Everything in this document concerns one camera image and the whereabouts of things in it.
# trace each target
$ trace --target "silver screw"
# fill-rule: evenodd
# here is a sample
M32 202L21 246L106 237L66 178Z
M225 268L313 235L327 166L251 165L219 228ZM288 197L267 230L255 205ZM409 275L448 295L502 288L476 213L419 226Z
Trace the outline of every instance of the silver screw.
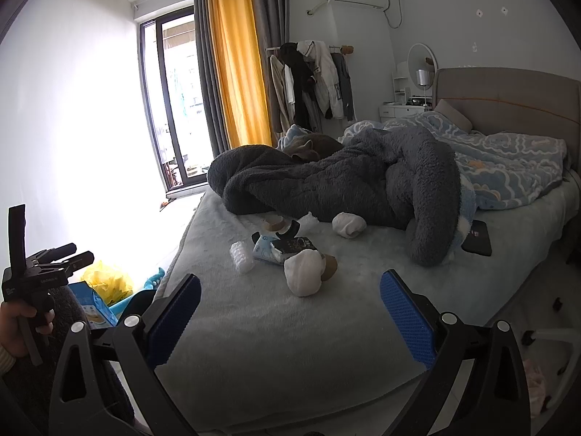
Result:
M132 314L123 320L123 324L128 328L133 328L133 326L137 326L138 323L139 317L135 314Z
M507 322L498 322L497 325L499 330L507 332L510 330L510 325Z
M83 322L75 322L73 323L73 325L71 326L71 331L72 332L79 332L80 330L82 330L85 327L85 323Z
M458 319L455 314L444 313L442 315L442 321L446 324L456 324L458 322Z

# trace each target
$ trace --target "white chair leg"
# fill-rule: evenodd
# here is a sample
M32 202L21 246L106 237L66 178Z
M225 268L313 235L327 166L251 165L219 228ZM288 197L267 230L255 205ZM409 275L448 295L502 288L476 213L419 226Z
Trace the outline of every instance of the white chair leg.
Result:
M567 384L573 376L573 371L577 365L579 357L581 356L581 333L571 328L557 328L553 330L536 330L531 337L533 339L568 342L573 346L573 354L569 359L565 372L563 372L561 383L559 383L557 390L551 394L551 399L547 403L547 409L549 409L561 399Z

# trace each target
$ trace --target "white dresser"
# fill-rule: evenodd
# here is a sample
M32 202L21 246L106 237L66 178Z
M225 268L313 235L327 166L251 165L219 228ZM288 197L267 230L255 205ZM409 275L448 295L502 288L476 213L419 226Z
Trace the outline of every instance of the white dresser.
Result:
M381 121L390 118L402 118L411 114L423 113L423 106L410 106L404 104L383 104L379 107Z

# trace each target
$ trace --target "gray curtain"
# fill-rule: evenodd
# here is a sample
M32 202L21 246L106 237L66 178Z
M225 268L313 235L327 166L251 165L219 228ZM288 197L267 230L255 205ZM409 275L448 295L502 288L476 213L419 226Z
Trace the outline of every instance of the gray curtain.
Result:
M274 89L270 68L270 56L274 52L267 53L266 48L277 48L285 42L289 42L289 0L252 0L252 7L255 14L262 75L268 98L268 114L272 132L280 133L283 131L281 127L281 112L278 107L277 94Z
M214 57L214 46L210 32L208 0L194 0L194 18L204 112L206 113L212 151L216 157L230 149L230 145L226 133L216 58Z

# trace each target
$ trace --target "beige headboard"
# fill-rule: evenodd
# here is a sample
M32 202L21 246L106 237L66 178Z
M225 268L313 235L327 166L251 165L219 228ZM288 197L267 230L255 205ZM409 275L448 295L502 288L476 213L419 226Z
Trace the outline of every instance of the beige headboard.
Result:
M436 73L432 96L434 106L445 98L484 134L565 139L581 173L581 82L515 68L445 68Z

